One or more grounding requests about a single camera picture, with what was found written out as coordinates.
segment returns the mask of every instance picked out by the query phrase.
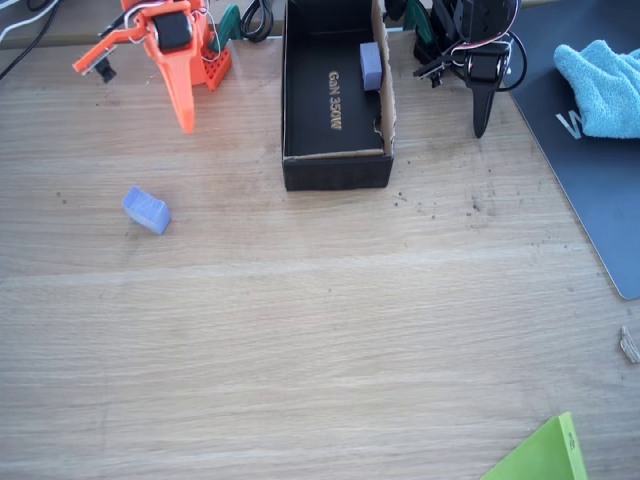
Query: light blue cloth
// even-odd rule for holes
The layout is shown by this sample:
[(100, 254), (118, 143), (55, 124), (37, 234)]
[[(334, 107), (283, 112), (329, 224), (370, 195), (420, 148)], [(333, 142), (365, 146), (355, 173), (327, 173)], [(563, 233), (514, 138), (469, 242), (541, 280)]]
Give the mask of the light blue cloth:
[(640, 138), (640, 49), (619, 55), (596, 40), (582, 52), (560, 45), (553, 59), (573, 88), (585, 135)]

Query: orange robotic gripper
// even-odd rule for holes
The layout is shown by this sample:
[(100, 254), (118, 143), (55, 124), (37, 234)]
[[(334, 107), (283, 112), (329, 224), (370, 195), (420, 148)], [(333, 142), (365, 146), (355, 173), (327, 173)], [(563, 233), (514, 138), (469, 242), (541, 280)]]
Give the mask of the orange robotic gripper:
[[(144, 42), (164, 77), (180, 126), (191, 133), (195, 124), (192, 87), (206, 83), (213, 91), (231, 68), (228, 48), (219, 54), (209, 48), (215, 37), (207, 20), (207, 0), (122, 0), (122, 8), (123, 14), (73, 68), (83, 75), (96, 70), (108, 82), (115, 72), (106, 57), (118, 44)], [(134, 20), (131, 28), (130, 18)]]

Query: green paper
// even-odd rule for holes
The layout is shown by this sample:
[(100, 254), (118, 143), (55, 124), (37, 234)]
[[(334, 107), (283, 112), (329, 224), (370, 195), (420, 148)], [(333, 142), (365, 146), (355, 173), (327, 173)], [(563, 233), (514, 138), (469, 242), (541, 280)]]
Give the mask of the green paper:
[(545, 423), (482, 480), (588, 480), (571, 413)]

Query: desk mat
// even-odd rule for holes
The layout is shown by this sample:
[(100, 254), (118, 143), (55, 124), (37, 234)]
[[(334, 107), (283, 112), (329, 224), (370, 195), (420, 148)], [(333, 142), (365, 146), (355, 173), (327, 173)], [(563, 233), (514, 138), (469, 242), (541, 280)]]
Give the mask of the desk mat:
[[(629, 53), (640, 48), (639, 19), (639, 0), (561, 0), (524, 9), (512, 29), (527, 49), (529, 70), (513, 98), (625, 299), (640, 297), (640, 140), (582, 134), (573, 90), (553, 52), (563, 43), (582, 50), (603, 39), (614, 52)], [(522, 67), (520, 54), (513, 56), (507, 85)]]

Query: green clip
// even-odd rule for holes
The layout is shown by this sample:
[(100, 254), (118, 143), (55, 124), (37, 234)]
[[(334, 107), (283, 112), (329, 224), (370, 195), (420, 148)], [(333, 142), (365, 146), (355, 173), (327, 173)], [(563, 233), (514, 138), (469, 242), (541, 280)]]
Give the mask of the green clip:
[(434, 43), (434, 35), (431, 31), (431, 24), (427, 18), (427, 10), (420, 0), (409, 0), (407, 12), (404, 16), (403, 30), (416, 30), (425, 45)]
[(217, 30), (218, 39), (213, 38), (211, 40), (209, 50), (218, 53), (224, 49), (229, 39), (240, 40), (240, 9), (237, 5), (229, 5), (227, 7)]

